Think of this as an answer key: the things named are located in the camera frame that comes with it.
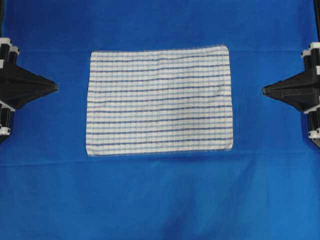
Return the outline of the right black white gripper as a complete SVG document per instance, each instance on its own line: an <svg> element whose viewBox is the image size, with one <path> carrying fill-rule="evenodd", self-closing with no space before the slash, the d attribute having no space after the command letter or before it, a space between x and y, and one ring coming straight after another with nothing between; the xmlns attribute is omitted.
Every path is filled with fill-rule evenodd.
<svg viewBox="0 0 320 240"><path fill-rule="evenodd" d="M320 42L312 42L308 49L301 53L301 57L305 71L263 87L262 94L306 114L308 138L320 148ZM306 87L310 87L312 91L274 91Z"/></svg>

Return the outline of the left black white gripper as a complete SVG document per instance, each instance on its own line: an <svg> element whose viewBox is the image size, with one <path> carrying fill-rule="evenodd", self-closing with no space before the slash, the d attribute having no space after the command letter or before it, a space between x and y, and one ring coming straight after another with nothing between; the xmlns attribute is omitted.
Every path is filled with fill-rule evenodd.
<svg viewBox="0 0 320 240"><path fill-rule="evenodd" d="M16 110L58 90L58 85L41 75L16 65L20 49L10 38L0 38L0 143L10 136ZM13 89L10 84L44 85L31 89Z"/></svg>

